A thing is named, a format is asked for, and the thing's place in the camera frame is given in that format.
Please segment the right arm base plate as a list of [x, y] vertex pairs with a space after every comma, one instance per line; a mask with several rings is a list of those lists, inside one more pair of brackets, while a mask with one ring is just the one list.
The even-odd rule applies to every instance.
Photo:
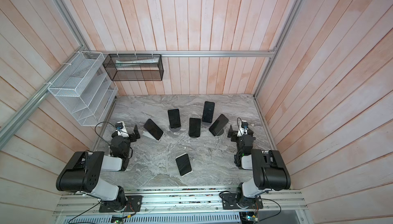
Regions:
[[224, 210], [236, 209], [262, 209], [263, 202], [259, 198], [247, 198], [240, 193], [223, 191], [219, 193]]

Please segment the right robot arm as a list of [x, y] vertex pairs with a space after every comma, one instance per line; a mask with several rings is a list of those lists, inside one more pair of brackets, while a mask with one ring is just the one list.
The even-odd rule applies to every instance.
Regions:
[[228, 138], [236, 143], [234, 163], [239, 169], [252, 171], [252, 178], [241, 183], [236, 190], [236, 204], [240, 208], [251, 207], [256, 199], [269, 191], [288, 190], [291, 187], [290, 174], [278, 150], [253, 148], [256, 137], [248, 122], [241, 121], [238, 131], [232, 128]]

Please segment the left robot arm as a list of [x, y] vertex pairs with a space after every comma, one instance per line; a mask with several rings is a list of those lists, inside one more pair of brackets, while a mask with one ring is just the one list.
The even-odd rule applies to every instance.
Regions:
[[103, 151], [78, 151], [73, 154], [56, 180], [56, 189], [69, 193], [84, 193], [101, 200], [100, 212], [121, 212], [130, 202], [124, 188], [100, 178], [103, 171], [125, 171], [133, 156], [131, 143], [140, 139], [138, 127], [131, 134], [125, 123], [114, 125], [115, 132], [108, 143], [110, 154]]

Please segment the black phone stand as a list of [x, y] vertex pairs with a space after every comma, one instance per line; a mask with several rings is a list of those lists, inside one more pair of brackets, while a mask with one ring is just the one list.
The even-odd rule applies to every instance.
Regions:
[[189, 136], [191, 138], [198, 138], [201, 135], [201, 119], [190, 118], [189, 119]]

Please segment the white phone front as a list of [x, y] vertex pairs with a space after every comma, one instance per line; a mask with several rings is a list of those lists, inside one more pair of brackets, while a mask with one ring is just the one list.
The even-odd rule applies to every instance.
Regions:
[[185, 176], [192, 172], [192, 167], [188, 153], [184, 153], [175, 159], [180, 176]]

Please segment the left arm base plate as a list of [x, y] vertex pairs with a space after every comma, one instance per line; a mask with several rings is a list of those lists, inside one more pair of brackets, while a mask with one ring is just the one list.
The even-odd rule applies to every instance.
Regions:
[[103, 201], [99, 213], [140, 212], [142, 199], [142, 195], [125, 195], [114, 201]]

